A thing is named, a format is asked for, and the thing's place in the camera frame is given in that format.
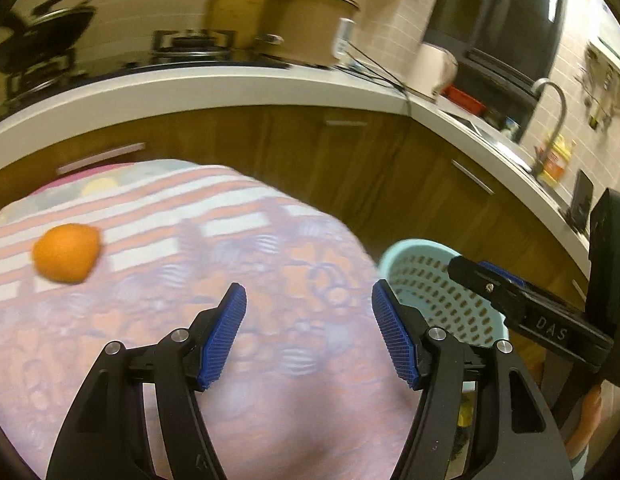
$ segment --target kitchen counter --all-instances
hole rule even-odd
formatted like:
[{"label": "kitchen counter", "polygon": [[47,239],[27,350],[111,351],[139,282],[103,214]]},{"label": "kitchen counter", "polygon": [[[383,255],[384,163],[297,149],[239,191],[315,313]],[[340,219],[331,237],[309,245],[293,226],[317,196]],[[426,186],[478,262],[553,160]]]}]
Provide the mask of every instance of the kitchen counter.
[{"label": "kitchen counter", "polygon": [[143,72],[80,86],[0,122],[0,169],[51,144],[112,124],[186,110],[244,105],[305,105],[410,115],[498,179],[565,248],[585,276],[588,242],[563,221],[557,204],[514,164],[436,104],[406,97],[338,70],[293,66],[191,67]]}]

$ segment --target silver screw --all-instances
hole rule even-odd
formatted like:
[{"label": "silver screw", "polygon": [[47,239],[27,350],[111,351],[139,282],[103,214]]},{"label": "silver screw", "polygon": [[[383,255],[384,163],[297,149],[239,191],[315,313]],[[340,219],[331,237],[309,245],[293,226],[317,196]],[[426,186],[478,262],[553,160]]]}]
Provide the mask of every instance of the silver screw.
[{"label": "silver screw", "polygon": [[505,339],[499,339],[497,341],[497,350],[504,354],[509,354],[512,352],[512,344],[510,341],[506,341]]},{"label": "silver screw", "polygon": [[119,341],[111,341],[106,345],[105,352],[108,355],[114,355],[121,350],[121,343]]},{"label": "silver screw", "polygon": [[175,342],[175,343],[183,343],[184,341],[186,341],[186,339],[188,338],[190,334],[188,333],[188,331],[184,328],[178,328],[177,330],[175,330],[174,332],[172,332],[170,334],[170,338]]},{"label": "silver screw", "polygon": [[430,338],[434,339],[434,341],[443,341],[446,338],[446,331],[438,326],[433,326],[428,330],[428,335]]}]

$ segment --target patterned tablecloth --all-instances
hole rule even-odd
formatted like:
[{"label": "patterned tablecloth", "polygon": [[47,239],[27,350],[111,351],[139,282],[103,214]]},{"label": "patterned tablecloth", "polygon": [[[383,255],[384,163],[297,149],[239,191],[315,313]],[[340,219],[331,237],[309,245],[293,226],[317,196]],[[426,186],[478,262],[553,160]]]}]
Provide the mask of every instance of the patterned tablecloth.
[{"label": "patterned tablecloth", "polygon": [[[52,226],[101,229],[84,283],[37,276]],[[0,424],[41,477],[104,344],[153,344],[217,305],[248,309],[222,377],[199,404],[231,480],[390,477],[418,396],[400,381],[370,306],[375,267],[339,221],[228,168],[172,171],[0,227]],[[152,386],[158,474],[171,478]]]}]

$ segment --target dish soap bottle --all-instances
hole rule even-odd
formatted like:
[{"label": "dish soap bottle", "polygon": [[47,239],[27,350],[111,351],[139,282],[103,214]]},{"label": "dish soap bottle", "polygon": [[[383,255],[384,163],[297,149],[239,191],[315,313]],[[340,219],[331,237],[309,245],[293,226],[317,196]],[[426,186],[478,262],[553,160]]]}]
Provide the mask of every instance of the dish soap bottle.
[{"label": "dish soap bottle", "polygon": [[[548,141],[544,143],[543,149],[548,145]],[[565,170],[570,164],[572,152],[577,143],[573,140],[570,145],[565,142],[564,136],[559,134],[554,142],[554,146],[550,149],[548,160],[544,164],[544,170],[539,179],[543,180],[548,186],[555,187],[561,177],[564,176]]]}]

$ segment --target orange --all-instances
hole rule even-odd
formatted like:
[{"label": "orange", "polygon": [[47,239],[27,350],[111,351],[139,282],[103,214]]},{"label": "orange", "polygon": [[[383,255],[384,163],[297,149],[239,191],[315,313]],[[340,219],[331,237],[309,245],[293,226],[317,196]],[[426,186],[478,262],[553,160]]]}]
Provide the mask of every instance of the orange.
[{"label": "orange", "polygon": [[53,282],[80,283],[101,251],[100,232],[83,224],[64,224],[47,231],[32,248],[37,272]]}]

